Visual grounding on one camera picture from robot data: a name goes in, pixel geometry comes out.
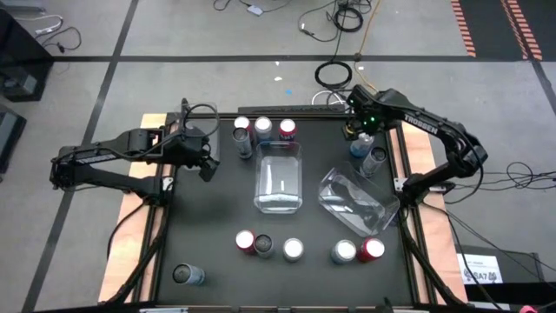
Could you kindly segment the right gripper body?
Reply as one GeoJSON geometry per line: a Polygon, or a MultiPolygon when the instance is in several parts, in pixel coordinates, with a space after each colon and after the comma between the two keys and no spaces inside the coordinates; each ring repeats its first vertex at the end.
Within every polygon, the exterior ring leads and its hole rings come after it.
{"type": "Polygon", "coordinates": [[[372,94],[366,87],[356,84],[347,97],[347,104],[352,109],[346,123],[357,123],[359,134],[370,136],[392,129],[392,120],[388,117],[386,107],[381,103],[386,100],[387,90],[372,94]]]}

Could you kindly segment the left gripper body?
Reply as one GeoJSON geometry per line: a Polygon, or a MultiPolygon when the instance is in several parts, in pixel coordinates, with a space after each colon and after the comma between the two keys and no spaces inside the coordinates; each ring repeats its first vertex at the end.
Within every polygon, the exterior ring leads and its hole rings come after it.
{"type": "Polygon", "coordinates": [[[178,135],[167,144],[167,164],[174,166],[210,167],[211,147],[208,137],[178,135]]]}

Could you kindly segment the blue white soda can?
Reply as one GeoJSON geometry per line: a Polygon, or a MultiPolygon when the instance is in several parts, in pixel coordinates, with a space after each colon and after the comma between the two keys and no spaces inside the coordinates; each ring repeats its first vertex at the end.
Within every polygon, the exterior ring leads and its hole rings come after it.
{"type": "Polygon", "coordinates": [[[304,253],[303,242],[295,237],[291,237],[285,241],[282,247],[283,257],[287,262],[295,263],[299,261],[304,253]]]}
{"type": "Polygon", "coordinates": [[[354,140],[350,145],[350,153],[353,157],[362,158],[365,157],[374,143],[374,136],[370,136],[366,133],[360,133],[356,140],[354,140]]]}
{"type": "Polygon", "coordinates": [[[255,120],[255,137],[257,143],[272,141],[273,124],[268,117],[258,117],[255,120]]]}
{"type": "Polygon", "coordinates": [[[357,249],[350,240],[343,239],[338,241],[330,250],[330,258],[333,263],[345,264],[355,259],[357,249]]]}

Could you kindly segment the tall slim silver can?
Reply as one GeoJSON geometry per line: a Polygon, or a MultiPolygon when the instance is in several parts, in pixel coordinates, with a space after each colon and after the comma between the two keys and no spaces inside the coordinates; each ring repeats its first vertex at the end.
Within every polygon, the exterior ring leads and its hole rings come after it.
{"type": "Polygon", "coordinates": [[[172,273],[175,283],[187,285],[202,285],[205,281],[205,271],[188,263],[178,264],[172,273]]]}
{"type": "Polygon", "coordinates": [[[254,248],[257,256],[261,258],[270,258],[274,253],[273,240],[266,234],[260,234],[255,238],[254,248]]]}
{"type": "Polygon", "coordinates": [[[359,172],[364,177],[371,177],[385,162],[387,152],[382,147],[372,148],[361,163],[359,172]]]}
{"type": "Polygon", "coordinates": [[[235,128],[232,132],[232,138],[240,158],[249,159],[252,157],[252,145],[247,129],[235,128]]]}

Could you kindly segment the red Fanta soda can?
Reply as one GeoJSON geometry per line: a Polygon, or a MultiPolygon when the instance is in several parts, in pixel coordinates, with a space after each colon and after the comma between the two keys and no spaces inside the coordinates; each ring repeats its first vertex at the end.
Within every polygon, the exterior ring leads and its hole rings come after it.
{"type": "Polygon", "coordinates": [[[356,258],[362,263],[368,263],[381,258],[384,252],[384,243],[377,238],[369,237],[363,241],[360,248],[357,250],[356,258]]]}
{"type": "Polygon", "coordinates": [[[240,230],[235,236],[236,247],[245,254],[255,254],[255,235],[251,230],[240,230]]]}
{"type": "Polygon", "coordinates": [[[243,128],[245,129],[250,136],[253,136],[253,130],[252,130],[252,126],[251,126],[251,122],[250,120],[245,117],[245,116],[238,116],[235,120],[234,120],[234,126],[236,128],[243,128]]]}
{"type": "Polygon", "coordinates": [[[283,119],[279,125],[279,138],[281,141],[292,142],[295,140],[297,127],[292,119],[283,119]]]}

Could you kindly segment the black case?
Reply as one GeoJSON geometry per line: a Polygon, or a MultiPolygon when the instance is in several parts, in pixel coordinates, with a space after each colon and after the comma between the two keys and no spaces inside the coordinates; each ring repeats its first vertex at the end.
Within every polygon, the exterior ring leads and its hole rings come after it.
{"type": "Polygon", "coordinates": [[[27,120],[0,103],[0,175],[4,174],[27,120]]]}

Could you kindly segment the white paper label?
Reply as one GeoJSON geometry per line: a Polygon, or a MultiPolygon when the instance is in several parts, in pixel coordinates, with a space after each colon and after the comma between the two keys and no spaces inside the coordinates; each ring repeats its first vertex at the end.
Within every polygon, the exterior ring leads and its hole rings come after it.
{"type": "Polygon", "coordinates": [[[498,260],[495,256],[457,254],[464,284],[475,284],[473,278],[483,284],[503,283],[498,260]]]}

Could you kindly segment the black cabinet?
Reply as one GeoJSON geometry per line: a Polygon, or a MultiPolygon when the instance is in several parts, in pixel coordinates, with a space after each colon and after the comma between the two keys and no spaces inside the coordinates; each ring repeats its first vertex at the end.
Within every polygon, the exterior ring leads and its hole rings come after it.
{"type": "Polygon", "coordinates": [[[54,57],[0,9],[0,95],[13,103],[40,101],[54,57]]]}

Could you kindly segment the black box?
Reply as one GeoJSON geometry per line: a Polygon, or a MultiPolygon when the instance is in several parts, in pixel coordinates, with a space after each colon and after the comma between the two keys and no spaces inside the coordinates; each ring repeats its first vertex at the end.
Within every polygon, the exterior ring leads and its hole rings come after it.
{"type": "Polygon", "coordinates": [[[466,245],[456,251],[462,256],[495,256],[500,266],[503,283],[481,284],[474,277],[475,284],[464,284],[467,299],[471,303],[481,303],[489,307],[493,305],[485,293],[480,291],[479,287],[482,286],[504,309],[531,305],[556,310],[556,280],[549,281],[545,278],[537,254],[466,245]]]}

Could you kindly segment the black metal table frame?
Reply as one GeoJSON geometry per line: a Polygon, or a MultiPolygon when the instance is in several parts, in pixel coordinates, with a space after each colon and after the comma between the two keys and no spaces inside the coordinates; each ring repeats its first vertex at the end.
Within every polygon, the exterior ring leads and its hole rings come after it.
{"type": "Polygon", "coordinates": [[[99,298],[109,300],[125,283],[161,225],[168,228],[159,250],[150,260],[130,299],[161,306],[202,310],[348,311],[368,310],[389,300],[408,307],[427,300],[425,280],[402,241],[401,230],[391,226],[382,234],[384,257],[370,263],[336,265],[329,256],[334,242],[354,233],[317,201],[320,180],[349,158],[341,134],[345,120],[332,112],[276,111],[273,119],[291,117],[300,126],[302,147],[301,208],[292,215],[261,213],[253,204],[255,161],[241,160],[230,133],[232,116],[221,118],[221,165],[210,182],[194,170],[174,170],[154,164],[133,163],[132,176],[155,174],[174,178],[174,194],[167,208],[143,206],[134,195],[122,200],[119,221],[99,298]],[[235,245],[240,230],[255,237],[269,235],[274,244],[270,258],[245,254],[235,245]],[[290,263],[282,254],[291,237],[304,245],[302,258],[290,263]],[[174,268],[181,263],[205,271],[202,285],[175,283],[174,268]]]}

